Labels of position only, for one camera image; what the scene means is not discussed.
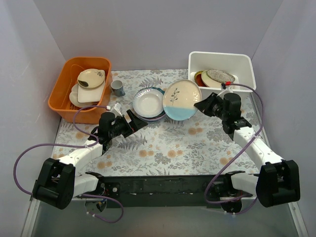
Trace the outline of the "cream plate with leaf sprig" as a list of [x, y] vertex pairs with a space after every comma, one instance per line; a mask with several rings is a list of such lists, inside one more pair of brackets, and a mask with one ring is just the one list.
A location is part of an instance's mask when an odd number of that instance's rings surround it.
[[203, 71], [201, 74], [201, 79], [202, 82], [207, 86], [207, 87], [212, 87], [212, 88], [220, 88], [221, 87], [221, 83], [211, 79], [207, 73], [207, 71]]

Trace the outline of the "cream and blue leaf plate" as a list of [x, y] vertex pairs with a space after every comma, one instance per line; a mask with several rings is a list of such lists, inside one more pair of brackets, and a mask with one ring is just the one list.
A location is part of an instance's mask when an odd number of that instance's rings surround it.
[[188, 79], [171, 84], [164, 93], [162, 105], [167, 116], [176, 121], [191, 118], [197, 112], [195, 103], [202, 98], [200, 88]]

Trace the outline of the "woven bamboo tray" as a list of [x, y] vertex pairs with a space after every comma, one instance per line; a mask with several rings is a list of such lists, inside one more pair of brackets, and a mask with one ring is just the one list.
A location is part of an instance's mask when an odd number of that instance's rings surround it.
[[201, 77], [201, 74], [203, 73], [203, 71], [198, 71], [195, 73], [194, 75], [194, 80], [196, 79], [196, 77]]

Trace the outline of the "small speckled ceramic saucer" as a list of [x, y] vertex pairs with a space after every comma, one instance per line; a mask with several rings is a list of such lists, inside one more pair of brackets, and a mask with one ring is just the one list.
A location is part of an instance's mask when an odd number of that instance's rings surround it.
[[236, 80], [233, 75], [222, 70], [210, 69], [206, 71], [206, 75], [219, 83], [234, 82]]

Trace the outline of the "red scalloped plastic plate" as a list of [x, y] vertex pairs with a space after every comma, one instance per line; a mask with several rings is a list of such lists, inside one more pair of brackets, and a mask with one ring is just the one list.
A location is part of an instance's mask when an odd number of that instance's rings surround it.
[[206, 85], [205, 85], [204, 82], [202, 81], [201, 77], [196, 77], [195, 81], [196, 81], [196, 83], [197, 83], [198, 86], [206, 87]]

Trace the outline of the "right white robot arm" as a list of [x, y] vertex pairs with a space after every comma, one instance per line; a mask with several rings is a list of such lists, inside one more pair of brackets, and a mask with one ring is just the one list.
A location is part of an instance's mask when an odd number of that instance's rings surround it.
[[299, 167], [293, 160], [285, 160], [274, 153], [241, 115], [241, 98], [235, 93], [219, 96], [212, 93], [194, 106], [209, 117], [222, 121], [223, 130], [247, 153], [259, 169], [259, 175], [245, 172], [226, 173], [224, 192], [235, 196], [240, 191], [254, 195], [264, 207], [296, 202], [301, 197]]

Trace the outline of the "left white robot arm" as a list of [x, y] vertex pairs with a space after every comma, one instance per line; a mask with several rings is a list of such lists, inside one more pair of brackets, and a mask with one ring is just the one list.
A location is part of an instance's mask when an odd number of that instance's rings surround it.
[[59, 209], [66, 208], [72, 198], [83, 194], [101, 197], [107, 190], [102, 175], [79, 172], [102, 156], [111, 147], [112, 139], [121, 135], [126, 138], [148, 125], [131, 110], [127, 114], [131, 121], [112, 112], [103, 113], [82, 148], [60, 159], [48, 158], [35, 181], [32, 196]]

